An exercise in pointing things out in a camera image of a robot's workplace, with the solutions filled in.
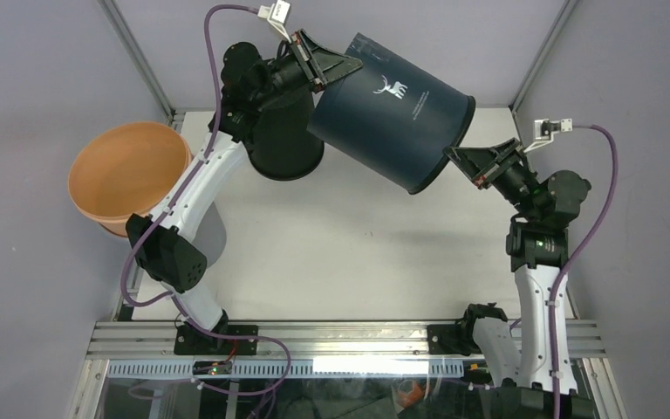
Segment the dark blue large bin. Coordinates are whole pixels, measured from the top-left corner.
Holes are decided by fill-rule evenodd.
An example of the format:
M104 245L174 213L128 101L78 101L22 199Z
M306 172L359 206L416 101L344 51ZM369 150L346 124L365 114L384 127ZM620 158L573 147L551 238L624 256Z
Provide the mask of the dark blue large bin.
M357 33L346 55L363 66L327 87L308 123L326 144L415 195L448 164L475 114L475 98Z

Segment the black ribbed plastic bin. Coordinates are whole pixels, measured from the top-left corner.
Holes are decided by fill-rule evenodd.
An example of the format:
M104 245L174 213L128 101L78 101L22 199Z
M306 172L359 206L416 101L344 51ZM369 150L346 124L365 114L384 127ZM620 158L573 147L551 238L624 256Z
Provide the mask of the black ribbed plastic bin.
M247 146L250 163L260 175L288 182L318 167L325 144L307 131L314 109L312 94L305 87L262 109Z

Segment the orange plastic bin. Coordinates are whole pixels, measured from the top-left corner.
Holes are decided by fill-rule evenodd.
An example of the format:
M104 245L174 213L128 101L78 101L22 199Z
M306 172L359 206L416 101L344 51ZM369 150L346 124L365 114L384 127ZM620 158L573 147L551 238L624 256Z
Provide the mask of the orange plastic bin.
M116 237L162 201L192 160L173 128L139 121L112 128L86 145L68 176L69 195L85 217Z

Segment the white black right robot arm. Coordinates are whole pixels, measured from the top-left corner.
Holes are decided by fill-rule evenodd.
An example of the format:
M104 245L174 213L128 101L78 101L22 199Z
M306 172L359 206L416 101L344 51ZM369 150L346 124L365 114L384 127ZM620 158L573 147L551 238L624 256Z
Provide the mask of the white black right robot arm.
M521 304L521 346L511 348L509 320L493 303L472 304L456 323L457 351L484 355L497 383L560 395L578 391L566 339L564 292L568 227L590 183L570 170L539 181L517 139L489 148L450 146L444 155L478 188L498 191L516 213L505 251Z

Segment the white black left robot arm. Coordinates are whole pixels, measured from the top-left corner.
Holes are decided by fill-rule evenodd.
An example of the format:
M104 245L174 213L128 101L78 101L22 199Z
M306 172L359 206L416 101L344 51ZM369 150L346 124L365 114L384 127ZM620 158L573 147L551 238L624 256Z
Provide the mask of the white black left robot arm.
M274 58L239 42L222 61L216 110L202 147L148 214L133 214L126 222L131 251L120 280L126 292L129 272L138 266L158 282L205 354L226 347L228 316L201 285L209 259L194 241L203 218L244 161L280 182L310 174L325 149L307 129L313 97L364 66L301 30L281 41Z

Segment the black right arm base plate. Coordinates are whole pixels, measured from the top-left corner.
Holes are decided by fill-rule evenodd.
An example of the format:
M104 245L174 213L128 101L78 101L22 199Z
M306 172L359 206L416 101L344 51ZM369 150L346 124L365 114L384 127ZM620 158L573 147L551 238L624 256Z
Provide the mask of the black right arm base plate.
M431 324L426 327L428 352L431 355L479 354L481 349L469 338L460 325Z

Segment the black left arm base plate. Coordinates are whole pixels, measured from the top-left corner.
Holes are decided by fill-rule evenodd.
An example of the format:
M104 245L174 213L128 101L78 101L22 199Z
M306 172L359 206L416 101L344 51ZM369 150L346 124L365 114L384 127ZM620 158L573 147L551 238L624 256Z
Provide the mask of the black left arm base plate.
M259 332L257 325L228 325L227 334L235 340L221 340L199 332L188 324L176 327L175 355L256 355L257 343L253 337Z

